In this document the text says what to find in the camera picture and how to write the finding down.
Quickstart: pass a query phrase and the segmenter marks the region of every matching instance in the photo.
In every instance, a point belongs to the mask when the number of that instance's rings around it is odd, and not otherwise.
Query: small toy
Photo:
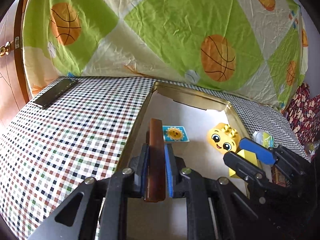
[[[252,135],[252,140],[267,149],[273,147],[275,141],[273,136],[266,131],[255,131]]]
[[[229,151],[236,152],[240,135],[229,124],[218,123],[207,133],[207,141],[219,152],[225,154]]]
[[[319,144],[320,142],[316,141],[316,142],[309,142],[304,145],[304,151],[306,152],[306,154],[310,159],[312,159],[315,156],[316,150],[319,148]]]
[[[162,126],[163,139],[165,142],[188,142],[186,130],[183,126]]]
[[[255,155],[255,153],[247,150],[241,150],[237,154],[262,169],[261,163],[257,160],[257,156]],[[229,176],[231,178],[239,179],[239,177],[236,175],[236,172],[231,168],[229,168]]]

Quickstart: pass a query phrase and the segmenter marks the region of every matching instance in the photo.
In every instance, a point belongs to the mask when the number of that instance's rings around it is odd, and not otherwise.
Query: checkered tablecloth
[[[26,240],[84,178],[112,175],[156,81],[138,77],[78,80],[46,110],[29,102],[0,138],[0,214],[19,239]],[[307,158],[277,111],[225,93],[172,83],[230,101],[250,134],[269,131],[276,145]]]

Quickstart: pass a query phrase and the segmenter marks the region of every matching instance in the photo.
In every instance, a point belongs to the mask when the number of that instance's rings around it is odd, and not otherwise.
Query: blue gripper pad
[[[239,142],[239,148],[241,150],[247,150],[255,153],[257,159],[263,162],[264,164],[273,165],[276,162],[276,160],[273,157],[273,154],[268,149],[248,138],[241,139],[241,141]]]
[[[142,150],[145,150],[146,153],[144,155],[143,159],[143,165],[142,165],[142,173],[141,173],[141,189],[140,194],[141,196],[144,196],[146,191],[146,180],[147,180],[147,174],[148,174],[148,163],[149,163],[149,156],[150,156],[150,148],[147,144],[144,144],[142,146]]]
[[[171,153],[172,153],[171,144],[165,144],[164,145],[164,159],[165,159],[165,170],[167,173],[168,191],[169,191],[169,197],[173,197],[173,178],[172,178],[172,170],[171,170],[171,165],[170,165],[169,151],[171,151]]]

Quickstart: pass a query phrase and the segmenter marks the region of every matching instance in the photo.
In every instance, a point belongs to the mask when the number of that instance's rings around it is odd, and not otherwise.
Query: brass door knob
[[[0,47],[0,57],[4,55],[9,55],[11,51],[11,44],[9,41],[5,44],[5,46]]]

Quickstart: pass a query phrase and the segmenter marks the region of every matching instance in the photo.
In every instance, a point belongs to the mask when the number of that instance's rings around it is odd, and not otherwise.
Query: yellow block
[[[207,133],[207,141],[222,154],[236,152],[240,139],[237,130],[225,123],[218,123]]]
[[[241,150],[237,154],[240,155],[242,158],[245,158],[247,161],[251,162],[253,165],[256,165],[257,167],[261,168],[261,163],[259,160],[257,160],[255,153],[246,150]],[[229,168],[229,176],[231,178],[239,179],[239,177],[236,175],[236,172],[231,168]]]

